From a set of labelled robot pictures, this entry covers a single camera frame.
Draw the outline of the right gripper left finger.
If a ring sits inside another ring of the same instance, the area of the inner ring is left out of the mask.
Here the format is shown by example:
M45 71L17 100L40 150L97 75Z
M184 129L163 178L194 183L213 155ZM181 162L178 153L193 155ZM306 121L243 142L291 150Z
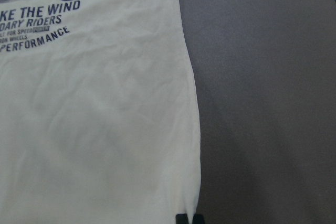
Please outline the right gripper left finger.
M187 214L177 214L175 216L176 224L189 224L189 219Z

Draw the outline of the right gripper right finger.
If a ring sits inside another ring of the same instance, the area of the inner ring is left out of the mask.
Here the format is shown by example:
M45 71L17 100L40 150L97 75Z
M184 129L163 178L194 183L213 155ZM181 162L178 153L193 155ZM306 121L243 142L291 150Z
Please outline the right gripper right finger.
M193 216L192 224L205 224L205 219L202 214L195 214Z

